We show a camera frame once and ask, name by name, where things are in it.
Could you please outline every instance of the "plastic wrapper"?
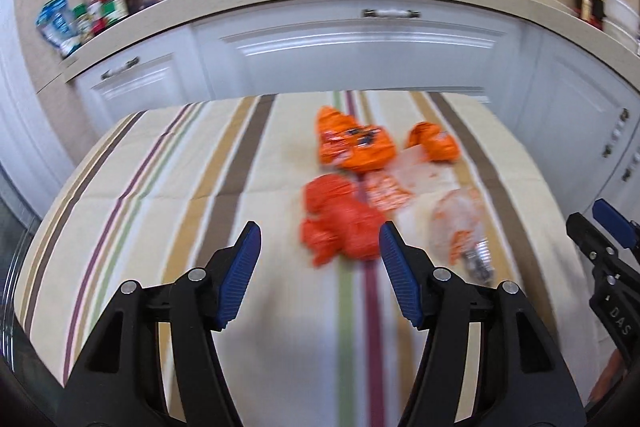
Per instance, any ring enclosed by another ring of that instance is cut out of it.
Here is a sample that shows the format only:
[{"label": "plastic wrapper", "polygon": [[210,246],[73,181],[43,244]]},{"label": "plastic wrapper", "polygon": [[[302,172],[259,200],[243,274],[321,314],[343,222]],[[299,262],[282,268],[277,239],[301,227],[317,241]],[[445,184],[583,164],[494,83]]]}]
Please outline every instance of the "plastic wrapper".
[{"label": "plastic wrapper", "polygon": [[364,184],[367,201],[380,212],[396,210],[414,197],[414,194],[402,188],[398,180],[386,169],[367,172],[364,175]]},{"label": "plastic wrapper", "polygon": [[430,254],[455,265],[484,238],[484,206],[475,188],[457,188],[436,203],[430,221]]},{"label": "plastic wrapper", "polygon": [[362,126],[331,107],[318,112],[316,130],[320,163],[324,165],[362,174],[382,169],[396,156],[396,146],[384,128]]},{"label": "plastic wrapper", "polygon": [[80,37],[74,24],[74,16],[66,0],[47,2],[36,19],[36,28],[63,58],[68,57],[80,47]]},{"label": "plastic wrapper", "polygon": [[398,182],[399,187],[411,194],[428,194],[456,187],[455,176],[449,166],[427,161],[421,145],[404,149],[384,169]]},{"label": "plastic wrapper", "polygon": [[380,256],[378,234],[385,216],[355,198],[353,184],[326,174],[305,187],[305,206],[313,214],[300,225],[302,242],[314,252],[314,266],[338,253],[366,261]]},{"label": "plastic wrapper", "polygon": [[460,147],[442,127],[430,122],[420,122],[409,133],[406,147],[421,145],[431,162],[454,162],[460,158]]},{"label": "plastic wrapper", "polygon": [[331,198],[352,196],[353,184],[340,174],[325,174],[305,185],[305,209],[317,214]]}]

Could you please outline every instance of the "red cap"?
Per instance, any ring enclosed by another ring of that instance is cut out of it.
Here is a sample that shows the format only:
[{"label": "red cap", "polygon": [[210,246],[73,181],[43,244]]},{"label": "red cap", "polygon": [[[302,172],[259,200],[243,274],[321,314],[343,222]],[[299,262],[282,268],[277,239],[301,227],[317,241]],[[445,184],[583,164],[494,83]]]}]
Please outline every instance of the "red cap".
[{"label": "red cap", "polygon": [[94,31],[94,33],[99,33],[101,31],[103,31],[106,28],[106,24],[104,23],[104,20],[102,19],[98,19],[96,22],[94,22],[94,26],[92,28],[92,30]]}]

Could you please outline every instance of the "green stripe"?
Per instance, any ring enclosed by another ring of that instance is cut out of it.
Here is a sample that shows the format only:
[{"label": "green stripe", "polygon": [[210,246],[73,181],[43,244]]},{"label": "green stripe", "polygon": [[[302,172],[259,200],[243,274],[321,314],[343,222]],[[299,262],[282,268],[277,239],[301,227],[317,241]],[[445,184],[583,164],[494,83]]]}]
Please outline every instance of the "green stripe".
[{"label": "green stripe", "polygon": [[[342,110],[340,92],[334,91],[334,107]],[[338,427],[356,425],[354,367],[353,263],[338,259]]]},{"label": "green stripe", "polygon": [[102,278],[102,283],[100,284],[100,289],[98,290],[98,296],[96,299],[94,299],[94,309],[92,312],[92,317],[87,324],[88,331],[90,331],[94,327],[95,323],[98,321],[98,317],[100,316],[100,312],[103,308],[104,296],[105,296],[105,293],[107,292],[107,286],[109,285],[111,275],[113,274],[113,269],[115,268],[116,262],[118,261],[118,257],[122,253],[122,248],[124,247],[124,244],[126,243],[127,238],[129,237],[129,232],[131,230],[131,227],[135,222],[136,217],[138,216],[138,213],[140,211],[140,206],[142,205],[142,201],[145,200],[149,192],[154,188],[156,182],[158,181],[158,178],[160,177],[160,174],[162,174],[162,172],[164,171],[164,168],[169,162],[169,159],[174,154],[175,149],[178,147],[178,145],[180,145],[182,138],[187,134],[187,131],[191,128],[191,125],[193,124],[193,122],[202,113],[202,110],[204,107],[205,107],[204,103],[198,104],[197,110],[195,110],[191,114],[191,116],[185,122],[183,122],[181,131],[175,135],[174,139],[171,142],[171,145],[164,152],[164,155],[162,156],[161,161],[158,163],[153,174],[151,174],[148,181],[146,182],[145,187],[142,189],[140,194],[136,197],[134,206],[130,211],[129,216],[127,216],[127,221],[122,227],[122,234],[118,238],[116,247],[113,249],[113,254],[109,258],[108,265],[104,272],[105,275]]}]

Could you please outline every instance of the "blue package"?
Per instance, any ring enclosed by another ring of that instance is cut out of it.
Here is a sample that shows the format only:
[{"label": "blue package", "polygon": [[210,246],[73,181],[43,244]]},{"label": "blue package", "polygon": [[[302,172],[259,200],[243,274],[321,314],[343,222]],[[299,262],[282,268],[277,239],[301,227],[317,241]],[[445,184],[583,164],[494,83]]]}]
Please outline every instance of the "blue package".
[{"label": "blue package", "polygon": [[80,37],[66,0],[47,2],[36,19],[42,36],[58,49],[63,58],[80,47]]}]

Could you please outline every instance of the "cabinet handle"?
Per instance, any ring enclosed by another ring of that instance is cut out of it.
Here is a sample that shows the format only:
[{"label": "cabinet handle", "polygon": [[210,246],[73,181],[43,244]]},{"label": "cabinet handle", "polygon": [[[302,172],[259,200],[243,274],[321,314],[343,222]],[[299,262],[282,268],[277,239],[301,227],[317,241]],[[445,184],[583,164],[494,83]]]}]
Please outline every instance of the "cabinet handle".
[{"label": "cabinet handle", "polygon": [[420,12],[413,10],[362,10],[363,17],[376,17],[378,19],[419,19]]},{"label": "cabinet handle", "polygon": [[604,151],[602,152],[603,158],[608,158],[613,152],[613,147],[618,143],[618,140],[622,136],[622,130],[626,125],[626,121],[629,119],[629,111],[626,108],[623,108],[620,116],[618,117],[618,121],[616,122],[616,126],[614,127],[611,136],[609,137],[609,143],[604,146]]},{"label": "cabinet handle", "polygon": [[640,164],[640,148],[638,148],[634,153],[634,155],[631,157],[631,163],[629,163],[629,166],[625,169],[625,172],[622,174],[623,182],[626,182],[631,177],[631,175],[636,170],[636,167],[638,167],[638,164]]},{"label": "cabinet handle", "polygon": [[140,57],[133,57],[131,60],[127,60],[127,62],[125,62],[125,64],[124,64],[124,66],[116,68],[115,70],[106,70],[103,74],[100,75],[100,78],[102,80],[107,80],[107,78],[111,78],[112,76],[115,76],[116,74],[120,74],[123,71],[130,70],[133,66],[135,66],[136,64],[139,64],[139,63],[140,63]]}]

